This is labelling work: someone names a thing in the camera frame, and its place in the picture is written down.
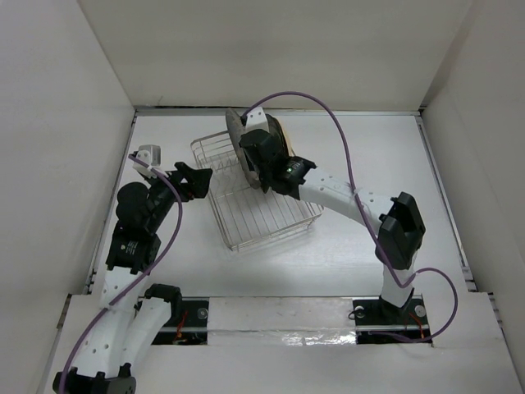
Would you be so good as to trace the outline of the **grey plate tree pattern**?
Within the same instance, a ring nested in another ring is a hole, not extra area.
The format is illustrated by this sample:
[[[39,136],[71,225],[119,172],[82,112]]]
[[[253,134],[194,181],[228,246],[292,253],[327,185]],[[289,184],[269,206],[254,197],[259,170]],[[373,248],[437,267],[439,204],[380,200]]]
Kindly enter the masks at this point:
[[[240,140],[245,133],[245,128],[242,123],[240,115],[232,108],[227,108],[225,113],[226,128],[231,139],[233,150],[238,158],[240,167],[244,173],[246,181],[253,189],[259,189],[261,183],[258,175],[254,170],[249,169],[248,160],[243,148],[240,146]]]

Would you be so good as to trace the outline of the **beige plate leaf pattern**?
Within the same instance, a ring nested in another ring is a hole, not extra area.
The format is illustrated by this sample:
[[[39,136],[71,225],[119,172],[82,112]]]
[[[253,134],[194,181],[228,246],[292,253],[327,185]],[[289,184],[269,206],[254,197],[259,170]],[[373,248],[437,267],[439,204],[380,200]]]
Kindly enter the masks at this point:
[[[286,152],[289,156],[294,156],[294,150],[290,141],[290,136],[283,126],[281,127],[281,133],[283,136],[283,140],[285,141]]]

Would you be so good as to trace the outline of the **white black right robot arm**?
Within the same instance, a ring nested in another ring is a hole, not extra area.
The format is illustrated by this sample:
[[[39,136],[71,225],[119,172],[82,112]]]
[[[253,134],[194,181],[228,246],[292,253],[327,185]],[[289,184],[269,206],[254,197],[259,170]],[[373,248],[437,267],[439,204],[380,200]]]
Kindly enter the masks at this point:
[[[240,148],[263,191],[321,205],[372,233],[375,255],[384,265],[380,316],[389,323],[405,317],[413,296],[413,262],[426,232],[415,198],[405,192],[396,197],[359,193],[315,163],[290,156],[278,137],[262,129],[244,133]]]

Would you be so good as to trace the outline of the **cream plate black striped rim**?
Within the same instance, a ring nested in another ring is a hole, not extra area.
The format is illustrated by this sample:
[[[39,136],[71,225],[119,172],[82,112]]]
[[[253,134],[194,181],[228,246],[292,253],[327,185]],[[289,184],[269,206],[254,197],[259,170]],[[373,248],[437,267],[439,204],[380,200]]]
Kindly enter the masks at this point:
[[[288,144],[286,142],[285,132],[280,124],[280,122],[273,116],[267,115],[267,123],[269,128],[269,133],[276,137],[280,141],[282,151],[284,154],[289,155]]]

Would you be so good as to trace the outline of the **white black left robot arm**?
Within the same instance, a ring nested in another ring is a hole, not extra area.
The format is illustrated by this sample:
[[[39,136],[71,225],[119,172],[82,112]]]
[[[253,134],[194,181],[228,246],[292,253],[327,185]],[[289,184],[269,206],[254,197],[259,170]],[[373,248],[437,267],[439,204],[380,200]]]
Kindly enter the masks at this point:
[[[162,172],[140,160],[134,168],[143,180],[117,192],[99,311],[57,372],[56,393],[134,393],[135,370],[160,328],[185,321],[180,288],[147,278],[176,240],[182,204],[208,194],[212,170],[178,162]]]

